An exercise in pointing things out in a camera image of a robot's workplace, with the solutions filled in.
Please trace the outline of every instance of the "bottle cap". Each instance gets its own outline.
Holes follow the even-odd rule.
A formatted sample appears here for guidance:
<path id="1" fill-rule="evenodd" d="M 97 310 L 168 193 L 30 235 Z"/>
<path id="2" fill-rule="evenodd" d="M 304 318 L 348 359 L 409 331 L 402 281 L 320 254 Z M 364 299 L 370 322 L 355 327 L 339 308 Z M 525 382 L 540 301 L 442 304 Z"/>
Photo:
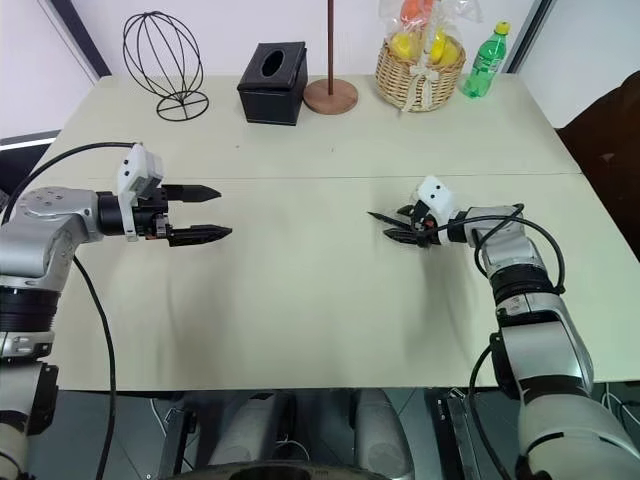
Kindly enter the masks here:
<path id="1" fill-rule="evenodd" d="M 511 25 L 509 25 L 509 22 L 498 22 L 496 24 L 496 28 L 493 31 L 499 35 L 506 35 L 507 33 L 509 33 L 510 28 Z"/>

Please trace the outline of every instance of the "wooden stand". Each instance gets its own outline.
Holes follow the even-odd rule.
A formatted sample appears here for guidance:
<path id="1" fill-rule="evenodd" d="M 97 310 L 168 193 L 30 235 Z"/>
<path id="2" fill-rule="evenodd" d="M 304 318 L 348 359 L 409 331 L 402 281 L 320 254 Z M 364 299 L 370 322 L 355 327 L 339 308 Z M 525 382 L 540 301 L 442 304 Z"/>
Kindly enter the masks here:
<path id="1" fill-rule="evenodd" d="M 327 4 L 329 75 L 307 85 L 304 90 L 304 103 L 316 113 L 338 115 L 355 107 L 358 103 L 358 90 L 349 82 L 333 78 L 333 0 Z"/>

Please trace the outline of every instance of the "wooden base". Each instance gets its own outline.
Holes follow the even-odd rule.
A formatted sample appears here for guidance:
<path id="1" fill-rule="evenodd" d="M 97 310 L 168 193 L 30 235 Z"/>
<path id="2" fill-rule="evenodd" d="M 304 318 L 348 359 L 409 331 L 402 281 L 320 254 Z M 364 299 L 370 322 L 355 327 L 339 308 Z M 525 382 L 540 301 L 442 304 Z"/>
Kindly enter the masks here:
<path id="1" fill-rule="evenodd" d="M 333 95 L 329 95 L 329 80 L 317 80 L 304 89 L 304 103 L 316 113 L 339 115 L 358 103 L 358 90 L 349 82 L 335 79 Z"/>

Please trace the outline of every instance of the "wicker basket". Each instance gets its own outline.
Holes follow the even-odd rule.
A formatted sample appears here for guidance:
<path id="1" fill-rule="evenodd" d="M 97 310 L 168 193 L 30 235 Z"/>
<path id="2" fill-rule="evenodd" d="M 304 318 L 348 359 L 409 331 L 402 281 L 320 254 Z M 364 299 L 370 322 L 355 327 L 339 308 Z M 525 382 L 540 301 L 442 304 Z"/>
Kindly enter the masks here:
<path id="1" fill-rule="evenodd" d="M 378 55 L 376 83 L 387 102 L 408 112 L 430 112 L 444 105 L 453 94 L 466 60 L 464 49 L 456 42 L 460 55 L 447 66 L 427 65 L 426 71 L 411 73 L 411 64 L 397 58 L 385 41 Z"/>

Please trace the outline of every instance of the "brown chair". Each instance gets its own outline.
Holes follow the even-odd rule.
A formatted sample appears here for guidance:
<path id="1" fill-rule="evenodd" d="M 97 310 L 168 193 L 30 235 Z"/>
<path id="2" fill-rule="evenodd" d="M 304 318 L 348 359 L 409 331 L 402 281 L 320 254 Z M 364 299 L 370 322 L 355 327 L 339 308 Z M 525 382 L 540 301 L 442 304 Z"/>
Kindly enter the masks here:
<path id="1" fill-rule="evenodd" d="M 640 71 L 557 132 L 640 259 Z"/>

